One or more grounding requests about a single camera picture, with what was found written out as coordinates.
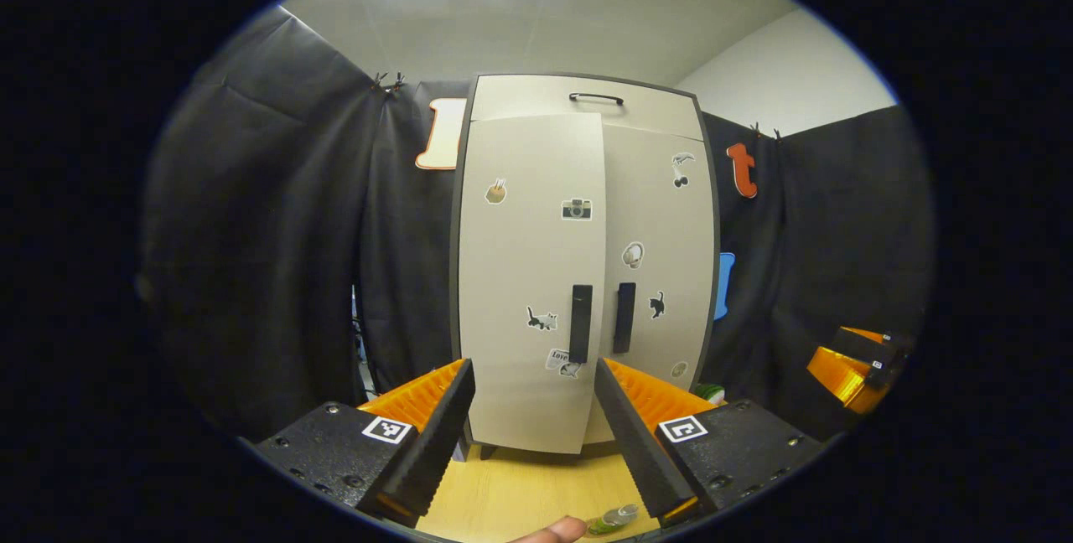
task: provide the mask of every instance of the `black door handle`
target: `black door handle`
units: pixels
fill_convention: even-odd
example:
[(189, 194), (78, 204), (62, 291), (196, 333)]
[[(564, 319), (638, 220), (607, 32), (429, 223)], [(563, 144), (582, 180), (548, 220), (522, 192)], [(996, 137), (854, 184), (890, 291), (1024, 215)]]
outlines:
[(636, 283), (618, 284), (618, 311), (615, 313), (615, 341), (611, 349), (615, 354), (630, 352), (630, 336), (633, 334), (633, 305), (636, 297)]
[(592, 322), (592, 285), (574, 285), (570, 309), (570, 361), (589, 359), (589, 325)]
[(609, 93), (590, 93), (590, 92), (572, 92), (570, 93), (570, 101), (577, 101), (578, 97), (596, 97), (599, 99), (609, 99), (613, 100), (618, 105), (624, 103), (624, 101), (622, 101), (621, 99), (617, 97), (612, 97), (609, 96)]

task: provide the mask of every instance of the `white cabinet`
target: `white cabinet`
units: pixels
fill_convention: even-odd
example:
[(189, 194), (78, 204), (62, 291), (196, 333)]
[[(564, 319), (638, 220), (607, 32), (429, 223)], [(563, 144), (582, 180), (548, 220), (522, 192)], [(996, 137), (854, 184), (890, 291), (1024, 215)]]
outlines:
[(613, 435), (596, 361), (689, 390), (715, 310), (719, 217), (690, 93), (578, 74), (479, 76), (452, 221), (469, 438), (579, 453)]

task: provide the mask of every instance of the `letter cutout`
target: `letter cutout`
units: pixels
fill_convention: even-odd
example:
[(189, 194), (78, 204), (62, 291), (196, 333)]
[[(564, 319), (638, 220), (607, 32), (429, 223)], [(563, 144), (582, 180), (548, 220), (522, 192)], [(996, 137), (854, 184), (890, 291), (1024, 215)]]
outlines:
[(466, 115), (465, 99), (437, 99), (428, 104), (436, 116), (432, 131), (428, 133), (425, 151), (417, 155), (414, 164), (425, 171), (452, 171), (458, 162), (458, 141)]
[(749, 168), (756, 167), (756, 161), (749, 156), (744, 143), (726, 148), (726, 156), (734, 161), (734, 187), (739, 194), (750, 200), (756, 195), (756, 184), (749, 180)]

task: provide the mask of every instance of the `hand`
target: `hand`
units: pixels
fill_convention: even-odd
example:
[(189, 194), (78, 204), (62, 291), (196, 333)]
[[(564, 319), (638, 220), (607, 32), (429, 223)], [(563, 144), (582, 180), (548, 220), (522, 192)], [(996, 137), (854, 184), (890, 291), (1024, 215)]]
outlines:
[(510, 543), (574, 543), (585, 534), (587, 528), (584, 520), (563, 516), (550, 526)]

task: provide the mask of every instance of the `small green object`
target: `small green object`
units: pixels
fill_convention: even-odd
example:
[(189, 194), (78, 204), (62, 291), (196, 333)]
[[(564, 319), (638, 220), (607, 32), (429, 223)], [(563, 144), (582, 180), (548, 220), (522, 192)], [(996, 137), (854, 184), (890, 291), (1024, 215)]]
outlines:
[(723, 396), (726, 394), (726, 391), (724, 391), (722, 386), (716, 384), (697, 384), (693, 394), (697, 395), (699, 397), (703, 398), (704, 400), (707, 400), (712, 405), (716, 405), (717, 402), (720, 402), (723, 399)]
[(588, 522), (589, 534), (607, 534), (621, 529), (637, 517), (637, 505), (630, 503), (608, 511), (599, 518)]

